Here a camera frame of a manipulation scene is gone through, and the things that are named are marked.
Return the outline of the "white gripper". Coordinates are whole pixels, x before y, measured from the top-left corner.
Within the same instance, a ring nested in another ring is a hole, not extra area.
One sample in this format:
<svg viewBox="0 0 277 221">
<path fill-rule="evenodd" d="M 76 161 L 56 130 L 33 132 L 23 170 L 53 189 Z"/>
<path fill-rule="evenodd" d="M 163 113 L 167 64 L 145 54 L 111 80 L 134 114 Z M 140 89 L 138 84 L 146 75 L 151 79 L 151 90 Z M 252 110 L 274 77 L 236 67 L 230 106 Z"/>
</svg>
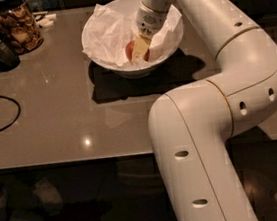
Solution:
<svg viewBox="0 0 277 221">
<path fill-rule="evenodd" d="M 131 62 L 136 64 L 149 59 L 152 36 L 163 28 L 168 12 L 166 2 L 148 5 L 140 3 L 136 15 L 136 26 L 140 34 L 133 41 Z"/>
</svg>

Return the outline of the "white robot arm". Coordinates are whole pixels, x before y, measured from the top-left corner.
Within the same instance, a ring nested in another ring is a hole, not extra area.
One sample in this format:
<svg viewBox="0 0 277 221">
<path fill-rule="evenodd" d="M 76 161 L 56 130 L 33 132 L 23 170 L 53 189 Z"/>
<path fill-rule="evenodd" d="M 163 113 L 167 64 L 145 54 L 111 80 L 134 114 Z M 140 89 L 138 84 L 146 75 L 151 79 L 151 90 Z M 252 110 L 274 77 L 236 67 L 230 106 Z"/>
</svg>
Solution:
<svg viewBox="0 0 277 221">
<path fill-rule="evenodd" d="M 220 66 L 153 103 L 149 134 L 177 221 L 258 221 L 226 141 L 277 110 L 277 45 L 229 0 L 142 0 L 137 26 L 155 34 L 177 3 Z"/>
</svg>

